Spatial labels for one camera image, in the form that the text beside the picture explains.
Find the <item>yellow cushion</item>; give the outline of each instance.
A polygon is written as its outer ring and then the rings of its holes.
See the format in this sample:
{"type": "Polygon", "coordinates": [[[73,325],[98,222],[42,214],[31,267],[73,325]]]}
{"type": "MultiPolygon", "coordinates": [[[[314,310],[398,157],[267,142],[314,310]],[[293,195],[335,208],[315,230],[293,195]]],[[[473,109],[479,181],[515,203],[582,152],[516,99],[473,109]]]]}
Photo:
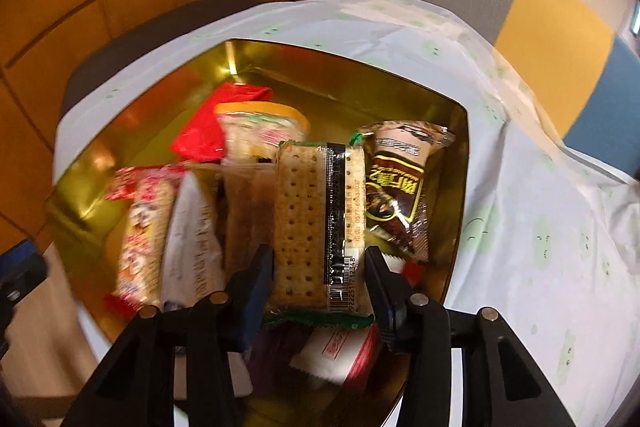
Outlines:
{"type": "Polygon", "coordinates": [[[495,47],[564,136],[604,69],[612,39],[578,0],[513,0],[495,47]]]}

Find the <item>metal screw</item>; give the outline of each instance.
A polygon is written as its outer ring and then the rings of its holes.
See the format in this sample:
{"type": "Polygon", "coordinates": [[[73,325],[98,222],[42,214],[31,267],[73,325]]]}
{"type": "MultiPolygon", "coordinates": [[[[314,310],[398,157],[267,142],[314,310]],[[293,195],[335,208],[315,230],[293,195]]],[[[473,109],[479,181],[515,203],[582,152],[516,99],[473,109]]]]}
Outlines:
{"type": "Polygon", "coordinates": [[[150,319],[151,317],[155,317],[157,313],[158,308],[156,308],[155,306],[144,306],[138,312],[138,315],[140,315],[143,319],[150,319]]]}
{"type": "Polygon", "coordinates": [[[491,322],[496,321],[498,317],[500,317],[500,314],[496,310],[489,307],[482,308],[482,311],[480,312],[480,314],[482,315],[483,318],[491,322]]]}
{"type": "Polygon", "coordinates": [[[423,295],[421,293],[414,293],[413,295],[411,295],[411,297],[409,297],[409,300],[416,306],[424,306],[425,304],[429,304],[429,298],[427,297],[427,295],[423,295]]]}
{"type": "Polygon", "coordinates": [[[224,304],[229,300],[229,295],[224,292],[213,292],[209,296],[211,304],[224,304]]]}

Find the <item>black robotic claw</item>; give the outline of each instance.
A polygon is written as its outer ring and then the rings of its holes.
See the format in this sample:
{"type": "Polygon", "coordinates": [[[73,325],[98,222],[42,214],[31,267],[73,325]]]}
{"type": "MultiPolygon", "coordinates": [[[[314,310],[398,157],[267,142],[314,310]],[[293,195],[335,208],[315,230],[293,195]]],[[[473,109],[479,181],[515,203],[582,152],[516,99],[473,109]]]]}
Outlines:
{"type": "Polygon", "coordinates": [[[192,308],[145,307],[102,359],[63,427],[172,427],[175,347],[186,347],[191,427],[240,425],[228,351],[244,351],[260,327],[273,277],[273,250],[192,308]]]}
{"type": "Polygon", "coordinates": [[[575,427],[496,310],[471,315],[414,293],[377,247],[367,248],[364,273],[380,337],[411,354],[398,427],[449,425],[452,347],[462,348],[463,427],[575,427]]]}

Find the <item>gold tray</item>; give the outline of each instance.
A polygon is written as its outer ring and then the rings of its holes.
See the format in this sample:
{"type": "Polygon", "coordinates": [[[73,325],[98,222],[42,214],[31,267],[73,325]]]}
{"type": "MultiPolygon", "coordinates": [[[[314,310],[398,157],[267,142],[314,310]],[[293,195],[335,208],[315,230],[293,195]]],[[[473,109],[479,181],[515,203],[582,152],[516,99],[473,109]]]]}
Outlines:
{"type": "MultiPolygon", "coordinates": [[[[127,205],[105,201],[114,172],[174,161],[168,149],[221,82],[273,89],[311,123],[311,140],[347,143],[354,129],[382,120],[445,125],[456,141],[428,162],[430,261],[422,290],[442,301],[458,249],[468,165],[466,110],[407,79],[348,58],[273,42],[231,40],[168,74],[117,115],[54,188],[47,212],[71,288],[100,329],[115,340],[125,323],[102,298],[116,279],[127,205]]],[[[383,350],[364,395],[334,385],[313,390],[293,369],[268,398],[243,399],[245,425],[381,425],[399,397],[405,356],[383,350]]]]}

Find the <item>wooden floor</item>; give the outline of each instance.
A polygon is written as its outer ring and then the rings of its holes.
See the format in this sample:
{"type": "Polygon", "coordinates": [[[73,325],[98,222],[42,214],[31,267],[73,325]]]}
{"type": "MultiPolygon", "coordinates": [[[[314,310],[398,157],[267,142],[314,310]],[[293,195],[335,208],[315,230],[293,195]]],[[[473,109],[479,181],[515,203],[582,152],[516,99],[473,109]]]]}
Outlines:
{"type": "Polygon", "coordinates": [[[96,365],[56,248],[49,247],[44,257],[49,278],[18,305],[7,330],[9,351],[2,359],[9,391],[40,417],[47,401],[35,398],[75,396],[96,365]]]}

